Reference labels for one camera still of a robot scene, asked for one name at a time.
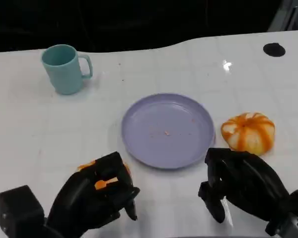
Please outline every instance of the table surface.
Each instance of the table surface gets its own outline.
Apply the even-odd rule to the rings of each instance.
[[[263,53],[272,42],[286,48],[283,57]],[[154,93],[180,93],[203,104],[215,122],[217,147],[227,147],[220,126],[229,117],[247,111],[266,114],[276,125],[276,141],[263,158],[289,192],[298,189],[298,31],[91,53],[95,77],[71,96],[55,93],[41,53],[0,53],[0,192],[28,184],[48,214],[77,166],[119,151],[141,189],[139,220],[122,212],[119,220],[84,238],[265,236],[265,222],[232,205],[232,220],[218,224],[212,219],[197,196],[207,179],[203,161],[166,172],[127,154],[120,136],[122,116],[133,102]],[[86,63],[81,65],[86,72]]]

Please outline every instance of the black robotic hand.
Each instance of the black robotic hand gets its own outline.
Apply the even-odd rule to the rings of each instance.
[[[199,196],[216,221],[222,223],[226,199],[262,220],[273,236],[281,224],[294,214],[298,217],[298,190],[289,194],[276,172],[261,158],[248,152],[210,148],[205,163],[208,181],[201,183]]]
[[[57,195],[47,219],[28,187],[1,193],[0,226],[10,238],[78,238],[118,219],[123,208],[136,220],[134,198],[139,192],[115,152],[74,173]]]

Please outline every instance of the purple plate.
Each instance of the purple plate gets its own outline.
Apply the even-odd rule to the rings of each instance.
[[[177,169],[203,159],[214,143],[210,114],[177,94],[155,94],[133,104],[122,121],[127,151],[141,162]]]

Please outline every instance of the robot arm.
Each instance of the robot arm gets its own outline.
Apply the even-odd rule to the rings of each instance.
[[[298,237],[294,236],[298,232],[298,190],[289,194],[261,158],[248,152],[210,148],[205,163],[208,181],[201,183],[199,196],[216,221],[225,219],[221,200],[226,197],[245,212],[268,221],[266,232],[270,236]]]
[[[89,229],[118,219],[123,208],[136,220],[134,198],[139,192],[115,152],[74,173],[57,195],[47,219],[29,187],[1,193],[0,226],[9,238],[79,238]]]

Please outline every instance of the teal mug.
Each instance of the teal mug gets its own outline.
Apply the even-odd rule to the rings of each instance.
[[[87,60],[89,74],[83,75],[78,58]],[[93,66],[88,55],[78,55],[74,47],[55,45],[45,50],[41,57],[42,64],[55,90],[60,94],[73,94],[83,86],[83,80],[93,76]]]

